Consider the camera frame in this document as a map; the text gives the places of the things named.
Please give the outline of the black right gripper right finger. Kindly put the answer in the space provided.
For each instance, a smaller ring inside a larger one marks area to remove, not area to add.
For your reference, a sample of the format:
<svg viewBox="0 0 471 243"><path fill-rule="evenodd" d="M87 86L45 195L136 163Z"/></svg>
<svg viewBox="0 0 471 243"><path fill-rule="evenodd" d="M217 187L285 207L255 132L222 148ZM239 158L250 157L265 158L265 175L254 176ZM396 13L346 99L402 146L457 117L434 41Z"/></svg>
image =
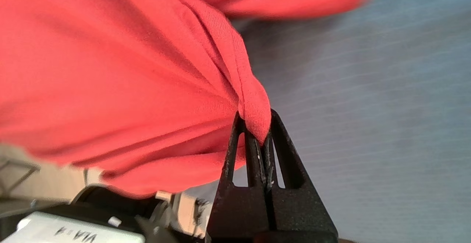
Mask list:
<svg viewBox="0 0 471 243"><path fill-rule="evenodd" d="M267 206L276 230L336 233L281 117L273 109L262 154Z"/></svg>

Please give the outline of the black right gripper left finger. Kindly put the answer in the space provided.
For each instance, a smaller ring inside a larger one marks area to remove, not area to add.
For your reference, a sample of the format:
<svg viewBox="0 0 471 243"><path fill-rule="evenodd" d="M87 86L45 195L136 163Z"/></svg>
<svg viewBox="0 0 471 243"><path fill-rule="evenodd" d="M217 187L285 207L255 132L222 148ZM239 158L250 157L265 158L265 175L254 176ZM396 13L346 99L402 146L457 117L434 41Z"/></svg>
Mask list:
<svg viewBox="0 0 471 243"><path fill-rule="evenodd" d="M233 182L240 136L244 138L247 187ZM261 146L239 113L229 137L222 174L206 229L207 241L252 241L269 229L265 201L266 176Z"/></svg>

